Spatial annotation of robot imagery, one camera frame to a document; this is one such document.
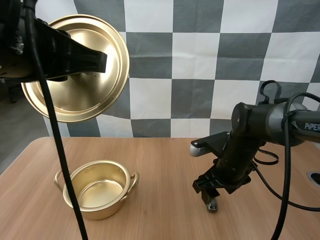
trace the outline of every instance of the wooden table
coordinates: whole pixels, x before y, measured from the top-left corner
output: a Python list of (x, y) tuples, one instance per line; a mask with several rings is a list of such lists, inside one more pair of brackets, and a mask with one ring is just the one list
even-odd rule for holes
[[(85, 220), (89, 239), (269, 240), (281, 201), (253, 172), (251, 183), (233, 194), (220, 190), (218, 213), (207, 212), (192, 183), (215, 157), (191, 157), (190, 142), (187, 138), (64, 138), (70, 171), (109, 159), (140, 173), (137, 189), (119, 212), (104, 220)], [(267, 144), (264, 149), (280, 157), (278, 165), (259, 168), (281, 193), (284, 147)], [(319, 156), (320, 150), (309, 142), (292, 148), (291, 201), (320, 207), (320, 189), (306, 174), (320, 171)], [(0, 176), (0, 239), (81, 239), (74, 212), (53, 183), (59, 169), (54, 140), (45, 137), (32, 142)], [(317, 240), (319, 236), (320, 213), (288, 207), (280, 239)]]

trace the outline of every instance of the wire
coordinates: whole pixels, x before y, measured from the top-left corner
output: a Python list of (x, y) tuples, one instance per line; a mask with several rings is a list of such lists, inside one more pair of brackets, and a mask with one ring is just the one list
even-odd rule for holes
[(261, 160), (259, 160), (259, 159), (256, 159), (256, 157), (254, 156), (253, 159), (254, 159), (254, 161), (255, 161), (256, 163), (262, 164), (262, 165), (269, 165), (269, 166), (271, 166), (271, 165), (276, 165), (276, 164), (279, 162), (279, 157), (278, 157), (277, 154), (274, 154), (273, 152), (270, 152), (270, 151), (262, 150), (262, 149), (260, 149), (260, 148), (258, 149), (258, 151), (259, 151), (260, 153), (263, 153), (263, 154), (266, 154), (266, 155), (269, 155), (269, 156), (275, 158), (275, 161), (261, 161)]
[(274, 229), (271, 240), (279, 239), (282, 228), (285, 223), (288, 204), (289, 204), (289, 192), (290, 192), (290, 178), (291, 178), (291, 146), (290, 146), (290, 134), (289, 134), (289, 117), (290, 107), (293, 101), (297, 97), (308, 97), (320, 103), (320, 97), (313, 95), (309, 92), (300, 92), (292, 95), (284, 105), (283, 110), (283, 130), (284, 130), (284, 158), (285, 158), (285, 166), (284, 166), (284, 183), (283, 183), (283, 192), (282, 192), (282, 202), (280, 213), (278, 217), (278, 221), (276, 223), (276, 227)]
[(32, 58), (33, 58), (33, 63), (35, 67), (35, 72), (37, 74), (37, 77), (40, 82), (41, 90), (43, 93), (44, 101), (47, 107), (51, 127), (52, 127), (52, 133), (56, 145), (56, 150), (59, 156), (60, 160), (60, 165), (61, 165), (61, 170), (62, 174), (65, 180), (65, 185), (70, 197), (70, 201), (73, 206), (73, 210), (75, 213), (75, 217), (78, 222), (78, 226), (80, 229), (80, 233), (82, 236), (83, 240), (88, 240), (87, 232), (86, 232), (86, 227), (84, 220), (82, 218), (82, 214), (80, 211), (80, 207), (76, 198), (75, 190), (72, 185), (72, 181), (69, 175), (69, 169), (67, 165), (67, 160), (66, 160), (66, 155), (58, 127), (58, 122), (57, 122), (57, 117), (55, 113), (55, 108), (53, 105), (53, 101), (51, 98), (51, 94), (48, 88), (48, 84), (45, 78), (45, 74), (43, 72), (40, 58), (38, 55), (38, 50), (37, 50), (37, 44), (36, 44), (36, 39), (35, 39), (35, 27), (34, 27), (34, 18), (35, 18), (35, 4), (36, 0), (24, 0), (24, 8), (25, 8), (25, 29), (26, 29), (26, 36), (27, 36), (27, 41), (31, 49), (32, 53)]
[[(253, 168), (256, 170), (256, 173), (259, 175), (259, 177), (261, 178), (261, 180), (264, 183), (264, 185), (266, 186), (266, 188), (273, 195), (275, 195), (278, 199), (282, 200), (282, 196), (280, 196), (275, 190), (273, 190), (273, 188), (268, 184), (268, 182), (266, 181), (266, 179), (264, 178), (264, 176), (262, 175), (262, 173), (259, 171), (259, 169), (257, 168), (257, 166), (255, 164), (253, 164)], [(311, 211), (311, 212), (320, 212), (320, 207), (303, 206), (303, 205), (296, 204), (292, 201), (288, 201), (288, 204), (295, 207), (295, 208), (298, 208), (298, 209)]]

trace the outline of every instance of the checkerboard backdrop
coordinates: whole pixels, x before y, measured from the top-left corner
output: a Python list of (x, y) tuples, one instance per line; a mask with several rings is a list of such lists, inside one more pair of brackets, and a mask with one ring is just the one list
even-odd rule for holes
[(283, 97), (320, 96), (319, 12), (320, 0), (40, 0), (36, 14), (48, 22), (77, 13), (109, 22), (130, 56), (119, 99), (96, 118), (59, 123), (60, 131), (200, 138), (230, 130), (234, 106), (261, 101), (264, 81), (279, 81)]

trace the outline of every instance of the pot handle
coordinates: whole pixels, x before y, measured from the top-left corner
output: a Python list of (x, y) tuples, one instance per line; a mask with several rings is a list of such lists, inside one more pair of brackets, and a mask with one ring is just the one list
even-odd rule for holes
[(58, 178), (60, 176), (60, 174), (62, 173), (62, 170), (59, 170), (55, 176), (54, 176), (54, 179), (53, 179), (53, 182), (54, 184), (58, 187), (58, 189), (60, 189), (60, 191), (62, 192), (64, 190), (64, 188), (61, 186), (61, 184), (59, 183), (58, 181)]
[(129, 195), (135, 190), (136, 186), (139, 183), (139, 177), (140, 174), (137, 172), (134, 172), (134, 174), (131, 175), (131, 179), (133, 180), (133, 183), (131, 184), (131, 186), (129, 187), (128, 191), (126, 192), (126, 194), (123, 196), (123, 198), (121, 199), (121, 201), (125, 200), (127, 197), (129, 197)]

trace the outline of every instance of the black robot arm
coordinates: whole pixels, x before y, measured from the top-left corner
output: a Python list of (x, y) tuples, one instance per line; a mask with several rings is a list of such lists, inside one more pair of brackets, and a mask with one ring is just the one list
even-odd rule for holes
[[(0, 78), (21, 83), (38, 80), (32, 47), (27, 41), (25, 17), (20, 0), (0, 1)], [(76, 42), (65, 30), (53, 29), (34, 18), (34, 33), (47, 80), (64, 81), (72, 74), (106, 72), (107, 55)]]
[[(269, 97), (264, 94), (264, 87), (270, 83), (276, 83), (278, 86), (274, 103), (269, 103)], [(303, 92), (290, 98), (280, 98), (281, 87), (274, 80), (262, 84), (260, 93), (265, 96), (265, 100), (258, 105), (240, 102), (235, 106), (231, 116), (231, 132), (221, 132), (191, 142), (190, 154), (192, 156), (198, 157), (213, 153), (217, 157), (213, 161), (213, 166), (200, 175), (192, 186), (197, 193), (201, 192), (201, 198), (210, 210), (210, 204), (215, 203), (216, 197), (220, 195), (217, 189), (225, 189), (229, 194), (233, 193), (251, 181), (249, 177), (251, 171), (256, 170), (265, 182), (257, 165), (253, 162), (257, 151), (267, 142), (284, 145), (283, 194), (279, 196), (273, 193), (282, 200), (277, 226), (271, 238), (277, 240), (285, 221), (288, 204), (300, 209), (320, 212), (320, 208), (305, 207), (289, 202), (290, 148), (304, 141), (320, 143), (320, 112), (310, 111), (294, 100), (297, 97), (309, 97), (320, 103), (320, 97)]]

